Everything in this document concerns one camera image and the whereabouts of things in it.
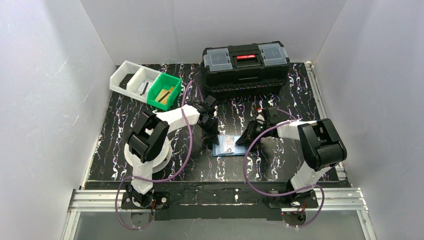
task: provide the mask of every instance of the white panel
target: white panel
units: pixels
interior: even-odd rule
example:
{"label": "white panel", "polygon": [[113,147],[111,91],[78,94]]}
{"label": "white panel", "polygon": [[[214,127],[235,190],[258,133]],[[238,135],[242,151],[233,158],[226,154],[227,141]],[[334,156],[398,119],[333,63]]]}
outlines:
{"label": "white panel", "polygon": [[208,47],[281,41],[291,62],[317,57],[345,0],[174,0],[179,59]]}
{"label": "white panel", "polygon": [[116,65],[175,63],[172,0],[81,0]]}
{"label": "white panel", "polygon": [[424,2],[348,0],[315,62],[378,239],[422,239]]}
{"label": "white panel", "polygon": [[0,7],[0,239],[60,239],[115,66],[78,0]]}
{"label": "white panel", "polygon": [[208,47],[281,41],[314,60],[345,0],[81,0],[115,64],[200,63]]}

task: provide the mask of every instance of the white storage bin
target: white storage bin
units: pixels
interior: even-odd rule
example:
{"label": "white storage bin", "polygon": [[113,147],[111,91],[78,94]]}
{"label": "white storage bin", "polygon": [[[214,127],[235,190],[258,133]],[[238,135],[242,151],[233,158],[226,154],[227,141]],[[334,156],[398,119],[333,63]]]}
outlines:
{"label": "white storage bin", "polygon": [[110,77],[109,88],[122,95],[147,103],[149,90],[160,75],[160,71],[124,61]]}
{"label": "white storage bin", "polygon": [[134,74],[141,68],[141,65],[130,61],[124,61],[121,66],[110,76],[109,89],[125,96],[130,96],[128,85],[130,79],[125,79],[127,74]]}
{"label": "white storage bin", "polygon": [[126,89],[129,91],[129,96],[143,103],[147,103],[149,90],[160,75],[160,71],[141,66],[127,85]]}

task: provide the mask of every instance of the green plastic bin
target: green plastic bin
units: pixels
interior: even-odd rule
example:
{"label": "green plastic bin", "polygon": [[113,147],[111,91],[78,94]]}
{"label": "green plastic bin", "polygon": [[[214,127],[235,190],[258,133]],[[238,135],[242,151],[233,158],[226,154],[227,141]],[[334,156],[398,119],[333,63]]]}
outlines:
{"label": "green plastic bin", "polygon": [[[171,92],[168,98],[168,102],[166,104],[162,104],[160,102],[155,101],[156,97],[159,95],[162,89],[169,90],[171,87],[174,87],[174,89]],[[158,109],[168,111],[170,107],[174,104],[174,101],[177,98],[178,94],[180,94],[180,92],[181,78],[162,73],[148,91],[147,104],[152,105]]]}

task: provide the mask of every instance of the marble-patterned mat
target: marble-patterned mat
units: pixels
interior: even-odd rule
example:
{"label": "marble-patterned mat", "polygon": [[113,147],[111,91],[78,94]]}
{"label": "marble-patterned mat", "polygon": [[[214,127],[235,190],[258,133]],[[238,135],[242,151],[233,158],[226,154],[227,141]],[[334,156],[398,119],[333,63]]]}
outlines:
{"label": "marble-patterned mat", "polygon": [[[179,77],[183,81],[181,94],[172,109],[181,105],[183,91],[190,80],[201,79],[199,64],[149,64],[149,68]],[[279,94],[244,96],[220,101],[218,108],[219,131],[221,134],[241,135],[253,119],[253,111],[258,108],[278,106],[303,121],[319,119],[317,105],[309,83],[305,65],[292,63],[287,84]],[[190,97],[199,96],[195,88],[189,89]],[[88,181],[120,181],[132,174],[132,167],[124,157],[124,137],[129,133],[138,116],[145,110],[156,108],[113,92],[103,127],[93,156]],[[244,181],[243,157],[214,157],[205,148],[202,130],[193,128],[194,142],[190,160],[177,181]],[[188,153],[188,129],[178,129],[168,135],[174,149],[166,168],[153,175],[154,179],[167,178],[182,165]],[[252,181],[287,182],[303,163],[300,142],[291,139],[264,138],[261,147],[251,151],[248,158],[248,176]],[[335,171],[323,177],[324,181],[337,181]]]}

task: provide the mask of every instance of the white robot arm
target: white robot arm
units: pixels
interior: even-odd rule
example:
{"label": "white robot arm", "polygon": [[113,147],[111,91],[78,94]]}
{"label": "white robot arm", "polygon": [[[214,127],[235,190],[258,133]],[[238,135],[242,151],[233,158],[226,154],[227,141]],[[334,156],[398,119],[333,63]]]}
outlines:
{"label": "white robot arm", "polygon": [[[217,100],[208,96],[205,101],[194,101],[171,111],[143,112],[125,144],[125,158],[133,167],[133,176],[152,179],[152,174],[164,168],[172,156],[167,135],[187,126],[182,109],[190,125],[198,124],[206,141],[218,143]],[[133,178],[126,186],[133,202],[147,207],[152,202],[153,182]]]}
{"label": "white robot arm", "polygon": [[[262,136],[300,140],[305,161],[295,176],[290,179],[285,192],[314,186],[328,170],[346,159],[345,145],[330,119],[283,122],[280,122],[280,119],[279,110],[276,107],[259,109],[256,120],[249,122],[236,144],[248,146],[266,129],[287,123]],[[285,201],[291,203],[308,198],[312,191],[311,189],[299,190],[286,197]]]}

